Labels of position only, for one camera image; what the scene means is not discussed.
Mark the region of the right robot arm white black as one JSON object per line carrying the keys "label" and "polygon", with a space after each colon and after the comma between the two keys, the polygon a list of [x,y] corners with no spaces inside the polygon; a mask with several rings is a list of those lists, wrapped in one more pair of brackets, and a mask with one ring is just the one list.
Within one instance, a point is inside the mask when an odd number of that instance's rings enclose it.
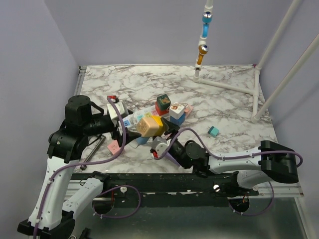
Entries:
{"label": "right robot arm white black", "polygon": [[184,169],[192,169],[193,174],[207,178],[225,172],[234,172],[235,178],[229,183],[230,191],[241,195],[247,189],[267,182],[283,184],[298,183],[298,167],[303,159],[293,149],[278,143],[263,140],[258,147],[233,153],[213,154],[203,141],[189,140],[181,144],[177,138],[186,131],[166,119],[162,119],[166,139],[154,136],[152,151],[155,159],[167,154]]}

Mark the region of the white power strip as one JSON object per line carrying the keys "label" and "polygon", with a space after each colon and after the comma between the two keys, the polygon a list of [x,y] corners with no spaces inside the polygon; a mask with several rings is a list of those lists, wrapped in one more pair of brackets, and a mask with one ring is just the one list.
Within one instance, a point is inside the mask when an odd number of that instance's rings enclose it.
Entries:
{"label": "white power strip", "polygon": [[135,128],[136,124],[144,117],[159,116],[156,105],[141,108],[140,110],[128,110],[129,115],[123,118],[127,129]]}

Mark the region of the pink cube socket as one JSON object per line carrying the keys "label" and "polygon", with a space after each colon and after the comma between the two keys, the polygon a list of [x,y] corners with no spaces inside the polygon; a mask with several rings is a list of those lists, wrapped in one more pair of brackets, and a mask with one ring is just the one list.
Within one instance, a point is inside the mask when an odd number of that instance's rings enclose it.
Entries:
{"label": "pink cube socket", "polygon": [[112,142],[110,142],[108,144],[107,148],[112,155],[118,154],[118,152],[121,149],[121,147],[118,145],[118,142],[116,140],[113,140]]}

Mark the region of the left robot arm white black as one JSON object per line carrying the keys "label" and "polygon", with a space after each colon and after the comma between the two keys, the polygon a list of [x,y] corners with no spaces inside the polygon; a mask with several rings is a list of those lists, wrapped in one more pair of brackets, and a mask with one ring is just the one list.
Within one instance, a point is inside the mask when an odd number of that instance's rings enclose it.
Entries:
{"label": "left robot arm white black", "polygon": [[72,96],[65,106],[65,119],[58,131],[49,137],[47,169],[36,206],[28,219],[20,222],[17,231],[35,239],[67,239],[77,216],[95,196],[110,193],[109,182],[91,178],[69,201],[67,188],[89,137],[110,133],[121,148],[140,134],[128,131],[123,118],[132,111],[116,96],[108,96],[107,110],[97,106],[88,96]]}

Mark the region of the beige cube socket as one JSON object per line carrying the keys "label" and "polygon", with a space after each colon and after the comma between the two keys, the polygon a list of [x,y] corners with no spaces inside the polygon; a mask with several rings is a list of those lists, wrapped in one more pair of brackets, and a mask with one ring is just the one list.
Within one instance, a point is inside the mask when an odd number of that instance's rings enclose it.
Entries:
{"label": "beige cube socket", "polygon": [[136,130],[142,137],[152,137],[156,133],[158,125],[152,117],[141,118],[136,125]]}

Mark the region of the light blue plug adapter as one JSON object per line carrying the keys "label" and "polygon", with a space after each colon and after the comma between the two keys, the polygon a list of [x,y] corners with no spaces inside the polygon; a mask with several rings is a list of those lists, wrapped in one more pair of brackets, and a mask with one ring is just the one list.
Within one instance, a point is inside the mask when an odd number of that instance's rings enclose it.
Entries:
{"label": "light blue plug adapter", "polygon": [[136,142],[138,145],[144,145],[147,143],[148,140],[149,140],[149,137],[138,137],[136,139]]}

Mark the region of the purple USB power strip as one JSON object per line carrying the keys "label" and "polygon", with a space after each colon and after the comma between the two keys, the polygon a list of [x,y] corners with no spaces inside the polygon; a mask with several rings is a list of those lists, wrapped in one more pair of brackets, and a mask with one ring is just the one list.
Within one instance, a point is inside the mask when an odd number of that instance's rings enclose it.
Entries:
{"label": "purple USB power strip", "polygon": [[169,153],[166,154],[166,158],[169,159],[173,164],[175,164],[177,167],[180,167],[180,164],[174,159],[173,156],[171,156]]}

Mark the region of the yellow cube socket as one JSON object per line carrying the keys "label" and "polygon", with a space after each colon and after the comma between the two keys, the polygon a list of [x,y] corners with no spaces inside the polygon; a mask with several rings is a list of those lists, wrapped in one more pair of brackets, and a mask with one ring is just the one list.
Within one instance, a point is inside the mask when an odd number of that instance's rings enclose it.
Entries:
{"label": "yellow cube socket", "polygon": [[163,133],[165,132],[165,127],[164,127],[163,122],[162,122],[162,117],[161,116],[152,116],[152,118],[155,120],[155,122],[158,125],[158,129],[157,129],[156,133],[154,134],[154,136],[162,136]]}

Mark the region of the pink power strip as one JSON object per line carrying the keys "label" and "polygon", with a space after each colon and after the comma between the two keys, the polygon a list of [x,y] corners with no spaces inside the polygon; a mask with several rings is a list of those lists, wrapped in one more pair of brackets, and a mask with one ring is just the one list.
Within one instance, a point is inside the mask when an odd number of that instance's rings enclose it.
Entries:
{"label": "pink power strip", "polygon": [[190,104],[187,104],[184,108],[185,117],[189,117],[190,113],[193,111],[193,106]]}

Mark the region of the teal plug adapter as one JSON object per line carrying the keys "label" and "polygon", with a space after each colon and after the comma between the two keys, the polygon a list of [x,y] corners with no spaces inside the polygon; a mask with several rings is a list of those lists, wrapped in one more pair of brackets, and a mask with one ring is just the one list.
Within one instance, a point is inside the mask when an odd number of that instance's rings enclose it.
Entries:
{"label": "teal plug adapter", "polygon": [[208,130],[208,134],[212,137],[217,137],[219,134],[219,129],[214,126],[211,126],[210,129]]}

